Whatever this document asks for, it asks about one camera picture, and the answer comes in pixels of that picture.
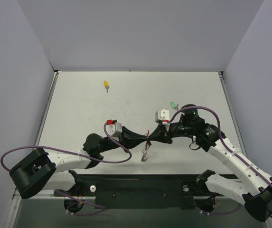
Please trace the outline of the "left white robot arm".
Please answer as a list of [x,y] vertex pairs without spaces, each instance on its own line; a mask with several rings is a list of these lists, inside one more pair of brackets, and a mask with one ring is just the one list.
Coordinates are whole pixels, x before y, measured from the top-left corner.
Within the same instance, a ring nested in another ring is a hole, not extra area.
[[105,137],[92,133],[87,136],[83,147],[75,152],[47,146],[37,146],[18,164],[9,170],[18,192],[23,199],[29,199],[42,190],[65,190],[75,196],[82,184],[76,180],[72,170],[90,169],[99,163],[106,163],[103,152],[122,148],[130,149],[147,141],[148,137],[134,133],[125,127],[114,129]]

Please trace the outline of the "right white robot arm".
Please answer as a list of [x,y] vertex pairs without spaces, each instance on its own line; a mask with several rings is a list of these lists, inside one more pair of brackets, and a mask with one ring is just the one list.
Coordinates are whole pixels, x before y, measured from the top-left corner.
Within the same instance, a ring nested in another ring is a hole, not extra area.
[[173,116],[169,110],[158,110],[155,121],[158,128],[149,136],[150,141],[172,143],[175,137],[188,137],[218,159],[239,180],[229,180],[206,170],[196,180],[199,193],[213,192],[235,200],[257,221],[265,222],[272,218],[272,176],[253,164],[230,142],[221,131],[220,119],[215,111],[189,104]]

